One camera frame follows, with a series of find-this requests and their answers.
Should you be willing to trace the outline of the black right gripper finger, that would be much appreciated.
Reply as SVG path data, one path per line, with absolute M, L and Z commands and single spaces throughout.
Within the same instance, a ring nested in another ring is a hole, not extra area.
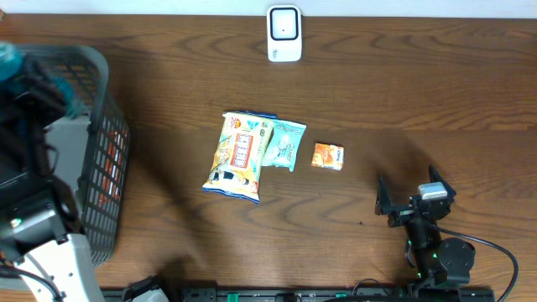
M 435 168 L 434 165 L 430 164 L 428 170 L 429 170 L 429 177 L 430 177 L 431 183 L 436 183 L 436 182 L 442 183 L 442 185 L 446 189 L 448 196 L 450 197 L 456 196 L 456 191 L 444 180 L 444 178 L 440 175 L 440 173 L 438 172 L 438 170 Z
M 386 187 L 386 184 L 383 181 L 381 175 L 377 178 L 377 197 L 375 203 L 375 214 L 378 216 L 386 216 L 392 210 L 392 203 L 390 196 Z

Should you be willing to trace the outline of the small orange tissue pack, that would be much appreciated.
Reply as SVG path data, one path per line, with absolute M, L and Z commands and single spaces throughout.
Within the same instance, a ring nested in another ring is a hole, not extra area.
M 344 148 L 326 143 L 316 143 L 311 165 L 317 168 L 342 170 L 344 164 Z

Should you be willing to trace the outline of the light green snack pouch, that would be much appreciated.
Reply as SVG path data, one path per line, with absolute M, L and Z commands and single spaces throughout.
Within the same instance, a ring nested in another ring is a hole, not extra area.
M 306 128 L 305 124 L 274 120 L 274 133 L 263 156 L 262 166 L 288 168 L 293 172 Z

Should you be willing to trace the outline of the teal mouthwash bottle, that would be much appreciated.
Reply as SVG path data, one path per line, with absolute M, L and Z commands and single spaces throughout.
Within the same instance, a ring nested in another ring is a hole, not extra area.
M 41 126 L 86 110 L 72 85 L 51 75 L 30 54 L 9 42 L 1 43 L 1 122 L 35 121 Z

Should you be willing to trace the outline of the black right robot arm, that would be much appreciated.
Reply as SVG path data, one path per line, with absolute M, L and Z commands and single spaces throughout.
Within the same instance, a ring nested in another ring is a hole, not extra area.
M 470 282 L 475 247 L 456 237 L 443 239 L 437 222 L 451 213 L 456 192 L 431 165 L 430 181 L 418 186 L 406 204 L 392 203 L 386 184 L 378 177 L 375 214 L 386 216 L 390 227 L 404 227 L 407 248 L 414 255 L 418 281 L 412 291 L 460 288 Z

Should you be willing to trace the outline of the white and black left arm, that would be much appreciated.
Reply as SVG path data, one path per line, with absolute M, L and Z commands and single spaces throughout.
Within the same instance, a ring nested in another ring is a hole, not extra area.
M 167 301 L 150 276 L 124 289 L 95 274 L 112 255 L 130 131 L 104 60 L 25 55 L 1 66 L 1 274 L 39 301 Z

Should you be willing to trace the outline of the large yellow snack bag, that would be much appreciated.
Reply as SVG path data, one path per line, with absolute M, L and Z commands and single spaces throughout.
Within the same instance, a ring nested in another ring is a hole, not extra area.
M 258 204 L 263 156 L 272 137 L 275 115 L 225 112 L 211 172 L 202 186 L 214 192 Z

